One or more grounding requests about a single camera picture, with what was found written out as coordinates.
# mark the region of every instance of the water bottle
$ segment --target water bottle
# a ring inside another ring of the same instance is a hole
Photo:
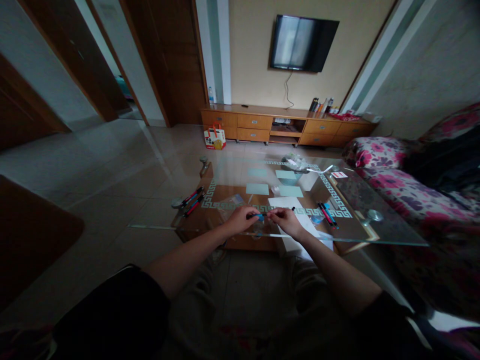
[[[214,103],[214,92],[211,86],[208,87],[208,101],[210,101],[210,104]]]

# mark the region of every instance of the tv cabinet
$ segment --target tv cabinet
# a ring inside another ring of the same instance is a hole
[[[203,129],[214,122],[227,139],[343,148],[352,139],[369,136],[377,124],[366,120],[341,121],[328,114],[281,107],[209,104],[200,109]],[[274,118],[290,123],[274,125]]]

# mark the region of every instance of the pants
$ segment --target pants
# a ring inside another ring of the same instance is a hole
[[[213,271],[207,260],[172,302],[162,359],[355,359],[355,335],[347,315],[317,266],[289,258],[290,287],[298,316],[265,334],[234,336],[213,328]]]

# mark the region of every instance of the paper bag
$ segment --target paper bag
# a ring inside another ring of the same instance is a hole
[[[222,150],[227,140],[225,140],[225,130],[218,122],[214,122],[212,127],[209,127],[203,132],[205,136],[205,145],[207,149]]]

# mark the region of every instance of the hand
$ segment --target hand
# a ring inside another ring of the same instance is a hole
[[[270,210],[266,216],[296,241],[299,241],[302,233],[306,232],[295,213],[290,209],[277,207]]]
[[[259,220],[258,216],[247,220],[249,214],[260,214],[260,211],[253,206],[242,206],[235,209],[230,218],[222,225],[228,231],[229,237],[244,232]]]

